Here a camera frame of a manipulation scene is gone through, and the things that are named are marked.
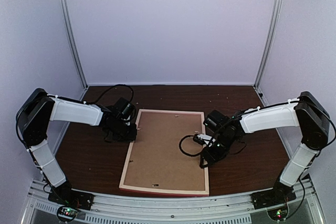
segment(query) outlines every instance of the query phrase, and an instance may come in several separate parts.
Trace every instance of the wooden frame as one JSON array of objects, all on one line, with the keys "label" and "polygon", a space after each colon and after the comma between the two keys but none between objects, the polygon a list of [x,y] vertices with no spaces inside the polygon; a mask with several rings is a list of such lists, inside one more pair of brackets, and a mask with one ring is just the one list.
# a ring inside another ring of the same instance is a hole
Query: wooden frame
[{"label": "wooden frame", "polygon": [[[200,115],[201,125],[202,125],[202,134],[205,134],[205,126],[203,125],[204,113],[203,112],[190,112],[190,111],[168,111],[168,110],[146,110],[140,109],[138,112],[138,117],[136,119],[136,124],[139,125],[139,121],[142,113],[169,113],[169,114],[186,114],[186,115]],[[130,157],[132,149],[135,142],[130,143],[127,156],[125,159],[124,168],[122,171],[119,188],[123,190],[138,191],[150,194],[162,194],[162,195],[176,195],[176,196],[208,196],[209,195],[209,177],[208,177],[208,168],[204,168],[204,190],[171,190],[171,189],[158,189],[158,188],[147,188],[147,187],[138,187],[138,186],[129,186],[125,185],[125,178],[128,171],[128,166],[130,163]]]}]

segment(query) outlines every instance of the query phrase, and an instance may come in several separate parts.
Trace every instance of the ventilation grille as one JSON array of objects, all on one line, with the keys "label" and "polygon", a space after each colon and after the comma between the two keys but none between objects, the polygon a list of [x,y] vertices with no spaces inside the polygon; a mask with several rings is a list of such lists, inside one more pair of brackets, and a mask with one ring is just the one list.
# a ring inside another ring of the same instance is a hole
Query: ventilation grille
[{"label": "ventilation grille", "polygon": [[44,202],[36,202],[35,208],[51,214],[56,214],[57,211],[57,207]]},{"label": "ventilation grille", "polygon": [[[110,218],[110,217],[102,217],[102,216],[95,216],[91,214],[86,214],[85,217],[86,223],[92,223],[92,224],[155,224],[155,223],[167,223],[167,221],[125,221],[125,220],[117,220],[116,218]],[[221,220],[216,221],[203,221],[203,222],[197,222],[197,221],[176,221],[174,223],[185,223],[185,224],[251,224],[251,217],[250,215],[243,215],[238,217],[229,217],[229,218],[223,218]]]}]

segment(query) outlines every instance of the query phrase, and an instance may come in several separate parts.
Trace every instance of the robotic arm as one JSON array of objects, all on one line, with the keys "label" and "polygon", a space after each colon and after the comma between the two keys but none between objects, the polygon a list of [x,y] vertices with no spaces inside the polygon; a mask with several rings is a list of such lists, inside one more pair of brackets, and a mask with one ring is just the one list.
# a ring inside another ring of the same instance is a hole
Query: robotic arm
[{"label": "robotic arm", "polygon": [[302,92],[299,98],[282,104],[238,111],[231,118],[214,110],[203,124],[213,131],[214,135],[218,134],[217,139],[207,135],[193,137],[195,142],[206,145],[200,153],[200,167],[204,168],[225,158],[231,145],[245,134],[285,126],[300,127],[302,141],[282,170],[273,189],[252,194],[255,209],[295,199],[293,185],[328,144],[327,117],[329,118],[328,113],[309,92]]},{"label": "robotic arm", "polygon": [[85,102],[49,95],[36,89],[16,115],[19,129],[28,152],[51,186],[49,200],[73,205],[74,208],[90,209],[93,195],[71,190],[71,184],[59,167],[47,142],[49,121],[67,121],[99,126],[112,133],[115,141],[134,141],[137,127],[130,123],[135,107],[120,98],[115,105],[88,105]]}]

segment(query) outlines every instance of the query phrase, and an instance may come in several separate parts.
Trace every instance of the white wall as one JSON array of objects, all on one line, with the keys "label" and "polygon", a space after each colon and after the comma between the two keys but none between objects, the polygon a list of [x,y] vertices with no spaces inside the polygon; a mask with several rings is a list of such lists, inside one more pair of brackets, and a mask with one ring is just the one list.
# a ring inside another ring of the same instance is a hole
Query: white wall
[{"label": "white wall", "polygon": [[[15,115],[35,88],[79,98],[59,0],[0,0],[0,222],[18,223],[37,174],[15,134]],[[63,123],[51,123],[51,148]]]},{"label": "white wall", "polygon": [[68,0],[89,84],[252,84],[273,2]]},{"label": "white wall", "polygon": [[[270,103],[310,91],[336,123],[336,0],[283,0],[261,89]],[[292,150],[299,129],[285,129]],[[336,143],[310,169],[328,223],[335,223]]]}]

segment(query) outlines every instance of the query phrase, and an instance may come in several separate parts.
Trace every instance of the wooden table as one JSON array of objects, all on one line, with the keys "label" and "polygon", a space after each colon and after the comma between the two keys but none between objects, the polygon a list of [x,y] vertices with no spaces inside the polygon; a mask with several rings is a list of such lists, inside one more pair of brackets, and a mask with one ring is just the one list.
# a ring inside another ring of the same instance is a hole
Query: wooden table
[{"label": "wooden table", "polygon": [[[84,100],[93,101],[107,87],[90,87]],[[217,109],[224,115],[255,108],[261,101],[250,86],[133,86],[132,103],[137,109],[203,111]],[[113,105],[130,91],[118,87],[100,101]],[[56,159],[73,188],[123,196],[157,197],[119,189],[128,143],[106,143],[101,128],[71,123]],[[210,195],[226,195],[272,187],[288,162],[286,150],[276,130],[246,135],[247,147],[238,155],[228,155],[209,168]],[[235,143],[232,153],[242,144]]]}]

